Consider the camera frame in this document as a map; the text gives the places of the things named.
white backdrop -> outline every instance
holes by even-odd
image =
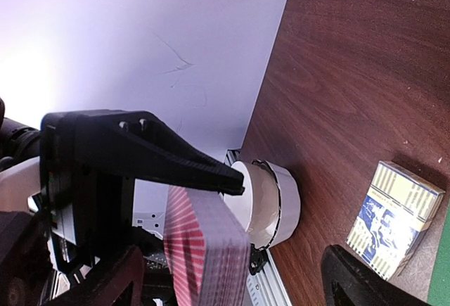
[[[0,0],[6,114],[38,127],[56,110],[149,110],[223,159],[243,142],[285,1]],[[149,190],[165,187],[139,184],[137,210]]]

